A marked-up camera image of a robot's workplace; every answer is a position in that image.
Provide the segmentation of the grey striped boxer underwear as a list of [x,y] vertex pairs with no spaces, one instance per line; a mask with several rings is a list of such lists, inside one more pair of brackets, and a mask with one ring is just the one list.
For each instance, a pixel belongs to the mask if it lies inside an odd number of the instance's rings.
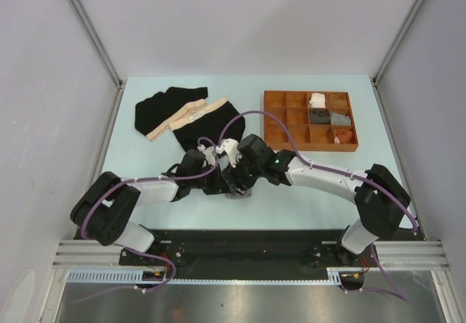
[[252,197],[252,190],[248,189],[246,191],[235,191],[235,192],[229,192],[225,194],[225,197],[228,199],[248,199]]

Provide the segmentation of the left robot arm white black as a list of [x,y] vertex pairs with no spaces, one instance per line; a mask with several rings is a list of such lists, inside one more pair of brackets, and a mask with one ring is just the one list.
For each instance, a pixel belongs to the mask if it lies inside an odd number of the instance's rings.
[[130,220],[134,209],[157,202],[177,202],[193,189],[218,192],[217,164],[218,154],[209,147],[188,151],[181,163],[153,178],[123,180],[113,172],[104,172],[76,203],[70,219],[80,228],[83,239],[135,250],[139,260],[151,265],[159,260],[161,247],[153,232]]

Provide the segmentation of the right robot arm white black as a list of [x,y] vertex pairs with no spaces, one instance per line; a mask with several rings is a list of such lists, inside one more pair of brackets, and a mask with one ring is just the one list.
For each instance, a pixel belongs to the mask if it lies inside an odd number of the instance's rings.
[[264,178],[275,186],[314,188],[354,204],[358,218],[345,229],[336,247],[336,258],[345,266],[361,259],[370,244],[393,236],[409,216],[410,196],[383,165],[356,171],[323,166],[295,151],[274,151],[257,135],[240,142],[226,139],[215,151],[229,160],[222,175],[233,192],[244,194]]

